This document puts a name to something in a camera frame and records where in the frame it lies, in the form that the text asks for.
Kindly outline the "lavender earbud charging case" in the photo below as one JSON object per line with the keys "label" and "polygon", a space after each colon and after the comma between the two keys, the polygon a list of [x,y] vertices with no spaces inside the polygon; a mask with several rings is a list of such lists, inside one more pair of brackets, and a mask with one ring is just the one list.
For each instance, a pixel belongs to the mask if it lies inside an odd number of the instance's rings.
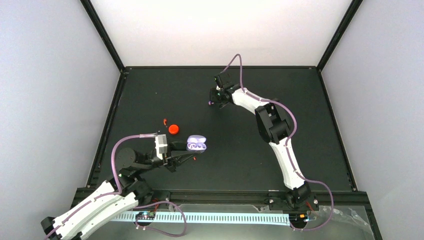
{"label": "lavender earbud charging case", "polygon": [[202,135],[190,135],[186,141],[186,149],[190,152],[204,152],[207,149],[207,138]]}

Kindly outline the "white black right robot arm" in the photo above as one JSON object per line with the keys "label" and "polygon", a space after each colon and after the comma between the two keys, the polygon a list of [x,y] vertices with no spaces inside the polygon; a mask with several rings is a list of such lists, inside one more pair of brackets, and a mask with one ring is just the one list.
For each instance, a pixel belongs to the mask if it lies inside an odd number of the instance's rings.
{"label": "white black right robot arm", "polygon": [[291,137],[295,124],[292,116],[277,104],[276,98],[262,98],[240,84],[225,80],[224,74],[215,75],[214,81],[216,87],[210,89],[209,104],[218,104],[221,108],[233,104],[255,115],[259,135],[273,150],[288,188],[284,202],[290,209],[299,209],[310,196],[311,189],[293,151]]}

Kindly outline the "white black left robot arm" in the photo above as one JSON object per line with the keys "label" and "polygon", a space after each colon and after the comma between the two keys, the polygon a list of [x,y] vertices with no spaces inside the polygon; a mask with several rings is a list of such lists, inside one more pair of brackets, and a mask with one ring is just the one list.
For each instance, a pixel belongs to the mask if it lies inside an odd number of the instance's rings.
{"label": "white black left robot arm", "polygon": [[[141,154],[131,148],[118,150],[120,144],[131,139],[154,139],[154,150]],[[119,214],[137,208],[150,208],[154,190],[142,174],[166,168],[175,172],[188,159],[203,153],[206,137],[190,135],[186,141],[169,142],[165,134],[148,133],[126,136],[112,148],[112,179],[103,181],[88,197],[66,213],[46,217],[41,221],[46,240],[85,240],[98,228]]]}

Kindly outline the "orange round case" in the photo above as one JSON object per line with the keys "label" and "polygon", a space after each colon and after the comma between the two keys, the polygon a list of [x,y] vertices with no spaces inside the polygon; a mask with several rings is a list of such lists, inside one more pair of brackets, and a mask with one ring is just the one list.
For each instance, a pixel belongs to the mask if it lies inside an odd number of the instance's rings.
{"label": "orange round case", "polygon": [[179,133],[179,131],[180,131],[180,127],[179,127],[177,124],[171,124],[171,125],[168,127],[168,132],[169,132],[171,135],[176,135],[176,134],[178,134],[178,133]]}

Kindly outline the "black front frame rail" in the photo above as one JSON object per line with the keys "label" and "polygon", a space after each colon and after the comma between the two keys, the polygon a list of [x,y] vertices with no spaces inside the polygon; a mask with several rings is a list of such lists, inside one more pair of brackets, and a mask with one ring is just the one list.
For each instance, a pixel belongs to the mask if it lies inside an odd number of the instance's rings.
{"label": "black front frame rail", "polygon": [[299,210],[306,208],[307,203],[313,208],[318,206],[364,206],[370,208],[371,203],[364,191],[333,191],[333,200],[327,191],[312,191],[302,202],[288,200],[283,191],[237,191],[237,190],[166,190],[154,189],[147,203],[153,200],[171,201],[175,204],[235,204],[235,205],[270,205],[285,209]]}

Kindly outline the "black enclosure frame post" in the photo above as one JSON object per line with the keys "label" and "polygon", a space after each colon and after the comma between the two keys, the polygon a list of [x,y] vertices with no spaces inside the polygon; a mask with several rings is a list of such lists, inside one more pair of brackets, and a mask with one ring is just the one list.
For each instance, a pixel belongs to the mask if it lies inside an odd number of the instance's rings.
{"label": "black enclosure frame post", "polygon": [[80,0],[82,6],[84,7],[88,17],[90,18],[93,26],[95,27],[100,39],[102,40],[104,46],[108,50],[112,60],[114,61],[117,69],[120,72],[125,70],[125,65],[123,64],[109,34],[107,33],[106,28],[104,27],[93,3],[91,0]]}

